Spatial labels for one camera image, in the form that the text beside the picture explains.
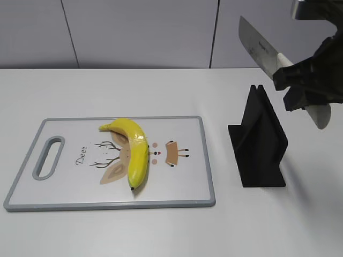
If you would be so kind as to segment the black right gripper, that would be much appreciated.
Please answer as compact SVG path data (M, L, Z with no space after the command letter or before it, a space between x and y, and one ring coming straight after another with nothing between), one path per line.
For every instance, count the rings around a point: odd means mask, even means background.
M276 90L289 87L283 98L287 111L331 111L329 101L342 103L342 36L326 38L313 57L280 67L272 79Z

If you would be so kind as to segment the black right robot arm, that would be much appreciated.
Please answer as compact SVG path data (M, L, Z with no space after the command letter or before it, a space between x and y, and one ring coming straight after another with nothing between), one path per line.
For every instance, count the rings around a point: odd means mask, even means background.
M295 19L326 20L337 31L311 57L273 74L276 90L288 89L285 109L342 103L342 1L295 1L293 9Z

